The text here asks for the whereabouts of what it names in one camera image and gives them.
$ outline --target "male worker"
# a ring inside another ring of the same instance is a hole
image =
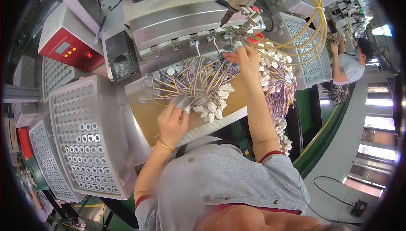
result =
[[[257,162],[216,137],[200,138],[183,153],[176,149],[188,129],[190,111],[179,95],[158,117],[160,139],[135,182],[140,230],[348,230],[305,216],[310,196],[299,172],[281,152],[258,81],[259,54],[241,45],[226,59],[240,65]]]
[[[330,46],[333,53],[333,83],[345,85],[359,80],[364,73],[365,65],[373,57],[372,43],[366,39],[358,38],[354,54],[345,52],[345,40],[343,37],[339,39],[340,53],[335,43],[331,43]]]

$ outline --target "wooden board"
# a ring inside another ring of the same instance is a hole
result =
[[[223,117],[236,112],[237,110],[246,106],[245,87],[242,78],[237,76],[230,81],[234,87],[235,92],[230,93],[229,98],[226,99],[227,106],[224,108]],[[150,147],[156,144],[159,137],[154,138],[155,135],[160,133],[157,118],[165,109],[165,106],[160,106],[153,101],[141,103],[138,97],[143,95],[143,91],[136,92],[128,96],[129,103],[134,113],[134,117],[138,122],[144,137],[146,138]],[[189,128],[188,131],[193,130],[205,124],[203,118],[200,117],[201,113],[196,113],[190,110]]]

